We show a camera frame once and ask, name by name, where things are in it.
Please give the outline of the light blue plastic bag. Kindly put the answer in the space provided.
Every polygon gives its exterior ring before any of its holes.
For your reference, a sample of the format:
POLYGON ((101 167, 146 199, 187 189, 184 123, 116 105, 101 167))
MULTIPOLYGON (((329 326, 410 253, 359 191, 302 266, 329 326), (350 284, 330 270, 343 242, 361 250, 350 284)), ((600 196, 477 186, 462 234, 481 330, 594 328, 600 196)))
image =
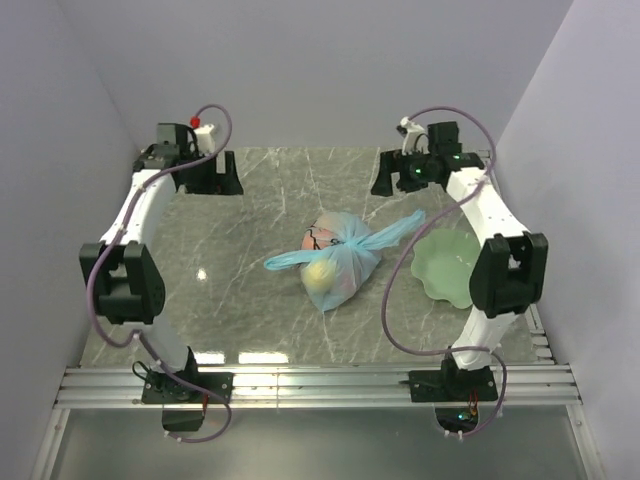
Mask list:
POLYGON ((426 214, 417 210, 391 225, 373 231, 363 220, 349 212, 326 212, 308 226, 298 250, 282 253, 264 262, 269 271, 297 267, 301 273, 311 262, 329 259, 335 263, 333 288, 324 294, 309 291, 312 304, 321 312, 334 310, 351 299, 382 259, 382 251, 396 247, 401 240, 421 227, 426 214))

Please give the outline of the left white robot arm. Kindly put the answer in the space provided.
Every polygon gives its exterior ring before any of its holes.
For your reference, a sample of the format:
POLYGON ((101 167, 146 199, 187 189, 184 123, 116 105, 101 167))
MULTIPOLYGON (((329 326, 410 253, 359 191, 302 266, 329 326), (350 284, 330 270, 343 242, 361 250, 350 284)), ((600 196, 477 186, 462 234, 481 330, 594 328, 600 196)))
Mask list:
POLYGON ((189 402, 204 389, 192 349, 163 316, 166 287, 150 244, 179 190, 243 194, 235 155, 216 144, 215 132, 197 116, 188 124, 158 124, 155 142, 133 163, 116 219, 99 241, 79 252, 94 330, 113 348, 140 344, 152 359, 143 377, 146 387, 175 402, 189 402))

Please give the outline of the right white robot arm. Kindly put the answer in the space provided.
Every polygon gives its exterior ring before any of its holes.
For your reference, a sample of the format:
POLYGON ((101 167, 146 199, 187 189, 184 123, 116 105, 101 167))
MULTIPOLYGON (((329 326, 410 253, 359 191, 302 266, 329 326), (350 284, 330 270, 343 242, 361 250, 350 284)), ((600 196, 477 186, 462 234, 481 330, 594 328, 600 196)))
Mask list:
POLYGON ((410 373, 411 397, 415 402, 494 401, 499 394, 491 355, 516 318, 542 295, 548 240, 510 212, 479 155, 464 152, 456 122, 422 127, 404 117, 397 129, 403 145, 381 154, 372 194, 439 185, 459 204, 480 246, 469 280, 469 318, 439 370, 410 373))

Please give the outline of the green leaf-shaped plate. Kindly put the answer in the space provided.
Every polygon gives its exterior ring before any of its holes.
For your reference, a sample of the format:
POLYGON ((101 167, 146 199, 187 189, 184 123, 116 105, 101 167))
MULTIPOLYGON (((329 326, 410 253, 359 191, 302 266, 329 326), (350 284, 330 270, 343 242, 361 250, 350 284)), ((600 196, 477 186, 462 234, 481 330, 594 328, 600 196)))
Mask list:
POLYGON ((472 305, 469 281, 480 250, 474 233, 434 229, 413 246, 411 273, 427 297, 464 310, 472 305))

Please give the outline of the yellow fake lemon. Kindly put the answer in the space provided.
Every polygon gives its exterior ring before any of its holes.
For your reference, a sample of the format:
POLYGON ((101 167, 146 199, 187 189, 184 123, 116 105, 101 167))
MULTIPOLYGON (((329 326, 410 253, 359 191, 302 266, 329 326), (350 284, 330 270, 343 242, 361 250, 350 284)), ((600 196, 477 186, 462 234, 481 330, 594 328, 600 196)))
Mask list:
POLYGON ((331 290, 335 283, 335 263, 329 259, 311 262, 303 269, 301 278, 309 291, 324 294, 331 290))

